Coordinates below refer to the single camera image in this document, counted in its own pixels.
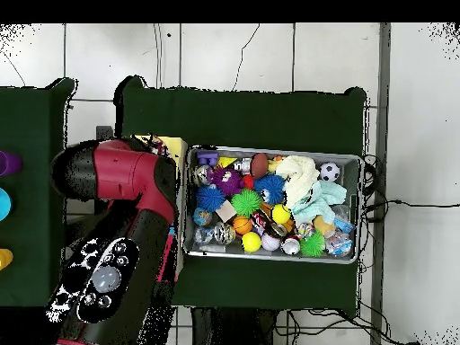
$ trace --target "green table surface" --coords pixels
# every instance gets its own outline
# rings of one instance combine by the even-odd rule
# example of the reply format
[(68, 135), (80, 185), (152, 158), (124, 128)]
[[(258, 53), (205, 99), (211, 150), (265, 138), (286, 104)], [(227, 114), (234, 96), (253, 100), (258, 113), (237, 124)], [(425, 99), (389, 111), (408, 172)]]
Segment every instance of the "green table surface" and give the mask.
[(0, 247), (13, 262), (0, 270), (0, 306), (43, 306), (56, 286), (63, 248), (63, 198), (49, 164), (63, 148), (66, 101), (73, 80), (45, 89), (0, 87), (0, 150), (22, 157), (22, 170), (0, 177), (13, 208), (0, 222)]
[[(362, 155), (366, 94), (149, 89), (120, 84), (116, 133), (181, 137), (189, 145)], [(176, 305), (356, 312), (358, 262), (350, 265), (187, 256)]]

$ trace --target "gray plastic bin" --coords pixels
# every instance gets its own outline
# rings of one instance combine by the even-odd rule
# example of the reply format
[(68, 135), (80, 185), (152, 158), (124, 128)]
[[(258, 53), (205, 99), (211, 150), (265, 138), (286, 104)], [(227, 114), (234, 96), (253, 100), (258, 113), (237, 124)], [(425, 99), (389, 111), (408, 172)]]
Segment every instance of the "gray plastic bin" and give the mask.
[(226, 252), (203, 252), (199, 250), (199, 246), (193, 241), (193, 234), (195, 230), (195, 224), (193, 223), (192, 215), (196, 207), (196, 185), (193, 183), (192, 170), (198, 165), (197, 152), (215, 152), (210, 149), (203, 149), (201, 147), (190, 147), (186, 156), (186, 186), (183, 187), (183, 197), (186, 199), (185, 207), (185, 220), (182, 221), (181, 239), (182, 249), (188, 255), (198, 256), (209, 256), (209, 257), (227, 257), (227, 258), (245, 258), (248, 260), (265, 260), (265, 261), (310, 261), (310, 262), (323, 262), (323, 263), (341, 263), (350, 264), (354, 262), (358, 257), (358, 245), (359, 242), (359, 231), (361, 226), (361, 209), (363, 203), (362, 197), (362, 184), (364, 179), (364, 162), (363, 160), (355, 155), (332, 155), (332, 154), (314, 154), (307, 152), (293, 152), (293, 151), (273, 151), (273, 150), (261, 150), (251, 148), (236, 148), (236, 147), (217, 147), (219, 155), (227, 157), (253, 157), (258, 153), (265, 153), (269, 159), (274, 156), (282, 155), (301, 155), (308, 156), (314, 159), (316, 167), (328, 162), (334, 162), (341, 168), (341, 175), (336, 181), (347, 190), (347, 197), (343, 205), (347, 205), (350, 210), (349, 220), (356, 226), (356, 229), (350, 234), (350, 238), (353, 241), (353, 247), (350, 253), (346, 256), (335, 257), (333, 255), (324, 252), (321, 257), (298, 257), (286, 255), (280, 249), (274, 252), (268, 252), (260, 248), (255, 253), (245, 253), (241, 246), (241, 239), (236, 239), (233, 243), (226, 246)]

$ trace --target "yellow ball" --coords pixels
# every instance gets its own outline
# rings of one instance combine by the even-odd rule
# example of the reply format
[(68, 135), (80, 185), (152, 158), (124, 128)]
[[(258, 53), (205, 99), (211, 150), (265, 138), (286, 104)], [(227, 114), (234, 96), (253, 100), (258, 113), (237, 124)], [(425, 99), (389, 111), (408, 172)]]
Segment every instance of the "yellow ball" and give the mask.
[(243, 235), (243, 248), (246, 252), (257, 252), (261, 248), (261, 238), (257, 233), (249, 232)]
[(291, 217), (291, 211), (282, 204), (275, 205), (271, 210), (271, 218), (277, 224), (285, 224)]

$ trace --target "soccer ball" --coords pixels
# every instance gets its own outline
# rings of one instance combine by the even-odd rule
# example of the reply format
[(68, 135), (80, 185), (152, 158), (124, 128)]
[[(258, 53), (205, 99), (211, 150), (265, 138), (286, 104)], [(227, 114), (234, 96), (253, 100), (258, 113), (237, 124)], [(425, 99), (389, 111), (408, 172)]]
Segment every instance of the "soccer ball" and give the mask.
[(336, 163), (324, 163), (320, 168), (320, 178), (325, 181), (336, 181), (341, 174), (341, 169)]

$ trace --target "brown ball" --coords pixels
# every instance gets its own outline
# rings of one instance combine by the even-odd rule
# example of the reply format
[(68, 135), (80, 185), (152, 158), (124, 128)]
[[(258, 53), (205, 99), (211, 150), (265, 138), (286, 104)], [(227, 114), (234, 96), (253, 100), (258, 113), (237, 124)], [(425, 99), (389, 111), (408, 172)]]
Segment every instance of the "brown ball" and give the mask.
[(254, 180), (265, 176), (269, 170), (269, 158), (265, 154), (257, 154), (251, 161), (251, 175)]

